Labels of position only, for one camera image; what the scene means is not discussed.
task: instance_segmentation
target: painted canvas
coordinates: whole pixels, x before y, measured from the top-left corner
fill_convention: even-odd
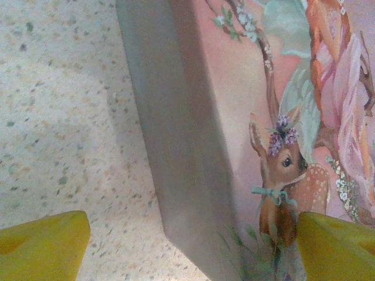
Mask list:
[[[233,172],[236,270],[307,280],[300,212],[375,227],[374,2],[192,1]]]

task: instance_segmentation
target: blue ribbon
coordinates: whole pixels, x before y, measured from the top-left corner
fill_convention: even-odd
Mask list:
[[[298,206],[297,201],[295,201],[294,199],[289,199],[288,193],[285,190],[265,189],[263,187],[255,186],[251,189],[251,193],[265,195],[264,197],[262,197],[262,200],[261,200],[261,202],[258,206],[257,216],[260,213],[260,209],[261,209],[261,207],[264,203],[264,200],[265,200],[266,196],[270,196],[272,198],[272,200],[274,201],[274,203],[277,206],[280,206],[281,203],[282,203],[281,195],[284,195],[285,196],[285,202],[287,202],[288,204],[293,204],[296,208]]]

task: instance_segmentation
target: purple flower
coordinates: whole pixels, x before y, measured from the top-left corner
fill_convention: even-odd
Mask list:
[[[271,140],[270,140],[270,147],[268,149],[268,154],[271,155],[272,157],[276,157],[281,147],[282,147],[281,135],[278,132],[272,133]]]
[[[283,144],[292,145],[298,139],[298,132],[291,127],[291,121],[286,115],[280,115],[276,123],[276,132],[272,133],[268,154],[276,157]]]
[[[297,139],[298,139],[298,132],[294,127],[287,130],[287,132],[285,133],[285,140],[284,140],[285,144],[292,145],[293,143],[297,141]]]
[[[280,115],[277,123],[276,123],[276,130],[278,132],[285,131],[285,128],[289,125],[290,119],[286,115]]]

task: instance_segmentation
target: deer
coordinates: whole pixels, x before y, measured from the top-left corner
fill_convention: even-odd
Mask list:
[[[298,122],[300,106],[290,110],[286,116],[279,118],[277,128],[271,135],[256,114],[250,116],[250,139],[253,149],[260,157],[262,189],[285,191],[290,200],[297,206],[282,200],[277,205],[271,196],[263,193],[263,204],[260,209],[259,230],[271,238],[273,253],[280,255],[278,244],[280,238],[284,247],[293,244],[296,239],[296,218],[303,211],[326,214],[330,193],[329,172],[318,163],[307,164],[302,156],[298,134],[290,124]],[[275,136],[282,143],[275,144]],[[272,231],[276,226],[277,233]]]

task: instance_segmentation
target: granite surface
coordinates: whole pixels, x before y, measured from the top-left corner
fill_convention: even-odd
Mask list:
[[[84,210],[77,280],[208,280],[163,234],[115,0],[0,4],[0,228]]]

